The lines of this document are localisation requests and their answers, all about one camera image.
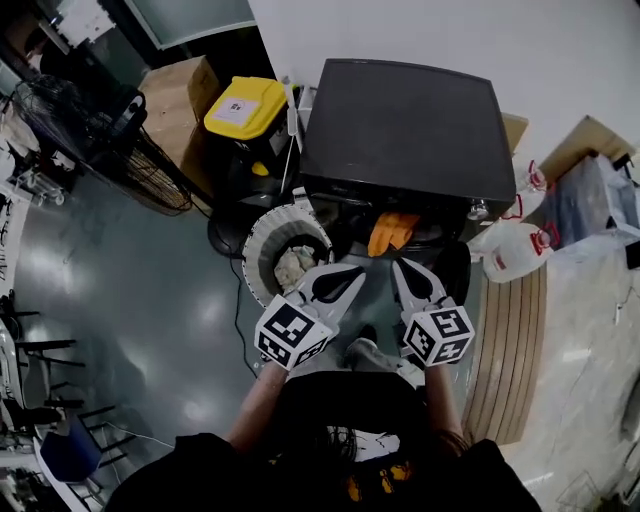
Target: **blue chair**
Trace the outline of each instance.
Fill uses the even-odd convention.
[[[112,459],[102,462],[102,456],[106,452],[128,443],[135,439],[135,436],[127,436],[102,448],[91,434],[91,431],[104,427],[106,423],[87,427],[82,421],[84,418],[101,414],[111,409],[113,407],[105,407],[80,416],[71,416],[67,421],[69,426],[67,435],[60,435],[55,432],[47,433],[42,442],[40,454],[57,480],[65,483],[84,482],[98,468],[113,464],[127,456],[126,453],[121,453]]]

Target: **yellow lid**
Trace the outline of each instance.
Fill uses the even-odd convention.
[[[280,82],[234,76],[205,116],[204,126],[231,139],[255,139],[267,131],[286,102]]]

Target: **knob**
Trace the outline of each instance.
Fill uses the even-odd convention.
[[[489,210],[487,204],[482,199],[474,199],[469,213],[467,213],[467,219],[469,220],[484,220],[489,216]]]

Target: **person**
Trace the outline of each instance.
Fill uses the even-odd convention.
[[[177,438],[172,453],[115,490],[106,511],[539,511],[495,443],[464,440],[446,365],[426,368],[415,389],[375,338],[366,326],[345,353],[347,371],[287,380],[267,363],[225,440]]]

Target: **black cable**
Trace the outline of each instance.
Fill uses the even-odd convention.
[[[198,209],[198,211],[204,215],[207,219],[211,220],[211,217],[209,215],[207,215],[194,201],[193,205]],[[247,368],[249,368],[249,371],[251,373],[253,373],[253,376],[257,379],[258,375],[256,374],[255,370],[251,367],[251,365],[249,364],[249,360],[247,359],[247,340],[244,337],[244,334],[242,334],[242,331],[240,330],[240,327],[238,326],[238,316],[240,315],[240,304],[241,304],[241,299],[242,299],[242,279],[240,278],[240,276],[236,273],[236,269],[233,267],[233,258],[231,257],[231,255],[233,254],[233,250],[231,249],[231,246],[224,241],[224,239],[220,236],[220,232],[218,231],[218,226],[216,226],[214,224],[213,226],[216,230],[216,234],[218,235],[218,238],[220,239],[220,241],[227,246],[227,250],[229,251],[229,254],[227,255],[227,259],[229,260],[229,267],[231,268],[231,272],[233,272],[233,275],[236,276],[236,279],[238,280],[238,290],[236,293],[236,313],[235,316],[233,318],[233,325],[236,328],[236,332],[238,333],[238,335],[240,336],[240,339],[242,340],[242,360],[244,361],[244,364]]]
[[[625,297],[625,299],[622,302],[618,302],[616,303],[616,307],[618,309],[622,309],[624,306],[626,306],[627,302],[629,302],[629,299],[631,298],[631,294],[634,294],[638,299],[640,299],[640,295],[638,295],[638,292],[636,291],[636,289],[633,287],[633,284],[629,286],[629,291],[627,291],[627,296]]]

